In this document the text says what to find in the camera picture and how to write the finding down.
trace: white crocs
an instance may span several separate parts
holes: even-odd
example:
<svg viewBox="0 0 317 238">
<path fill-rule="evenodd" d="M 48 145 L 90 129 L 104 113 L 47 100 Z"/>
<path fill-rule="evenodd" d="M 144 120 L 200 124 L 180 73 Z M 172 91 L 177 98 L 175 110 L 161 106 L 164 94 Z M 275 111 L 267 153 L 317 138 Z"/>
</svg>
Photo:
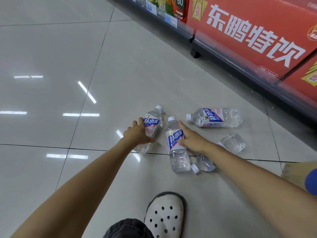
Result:
<svg viewBox="0 0 317 238">
<path fill-rule="evenodd" d="M 185 212 L 186 201 L 182 196 L 164 192 L 149 204 L 144 223 L 154 238 L 180 238 Z"/>
</svg>

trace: person's left arm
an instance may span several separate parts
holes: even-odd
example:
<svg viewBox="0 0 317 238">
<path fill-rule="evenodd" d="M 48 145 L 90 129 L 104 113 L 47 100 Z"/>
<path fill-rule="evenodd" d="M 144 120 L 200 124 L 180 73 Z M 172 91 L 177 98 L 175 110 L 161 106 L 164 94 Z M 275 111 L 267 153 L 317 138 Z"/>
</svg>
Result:
<svg viewBox="0 0 317 238">
<path fill-rule="evenodd" d="M 11 238 L 81 237 L 125 158 L 139 144 L 154 142 L 145 135 L 143 118 L 123 138 L 77 173 L 40 205 Z"/>
</svg>

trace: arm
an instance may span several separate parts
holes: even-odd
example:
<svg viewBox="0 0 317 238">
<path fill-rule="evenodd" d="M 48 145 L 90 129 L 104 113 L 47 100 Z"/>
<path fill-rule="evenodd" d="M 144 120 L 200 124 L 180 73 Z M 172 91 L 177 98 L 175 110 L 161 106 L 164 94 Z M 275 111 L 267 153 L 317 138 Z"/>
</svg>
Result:
<svg viewBox="0 0 317 238">
<path fill-rule="evenodd" d="M 139 144 L 154 142 L 145 135 L 143 118 L 123 138 L 52 194 L 11 238 L 81 237 L 125 158 Z"/>
<path fill-rule="evenodd" d="M 317 197 L 179 125 L 179 143 L 209 157 L 283 237 L 317 237 Z"/>
</svg>

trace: blue round object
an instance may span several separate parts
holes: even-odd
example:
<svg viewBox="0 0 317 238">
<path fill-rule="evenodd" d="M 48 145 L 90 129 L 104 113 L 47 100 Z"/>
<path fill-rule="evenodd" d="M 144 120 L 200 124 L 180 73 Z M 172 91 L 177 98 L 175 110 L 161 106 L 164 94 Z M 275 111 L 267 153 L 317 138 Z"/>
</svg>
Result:
<svg viewBox="0 0 317 238">
<path fill-rule="evenodd" d="M 317 168 L 313 169 L 305 179 L 305 187 L 308 192 L 317 196 Z"/>
</svg>

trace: forearm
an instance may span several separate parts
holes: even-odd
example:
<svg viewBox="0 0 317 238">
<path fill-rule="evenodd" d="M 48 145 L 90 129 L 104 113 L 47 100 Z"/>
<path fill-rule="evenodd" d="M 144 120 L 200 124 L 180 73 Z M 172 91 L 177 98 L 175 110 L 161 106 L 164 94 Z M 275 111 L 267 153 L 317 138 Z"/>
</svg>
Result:
<svg viewBox="0 0 317 238">
<path fill-rule="evenodd" d="M 112 149 L 61 186 L 34 211 L 12 237 L 64 236 L 61 232 L 71 234 L 76 226 L 78 230 L 82 230 L 78 234 L 81 237 L 133 148 L 134 142 L 121 139 Z"/>
<path fill-rule="evenodd" d="M 211 144 L 205 155 L 285 237 L 317 237 L 317 198 L 281 177 Z"/>
</svg>

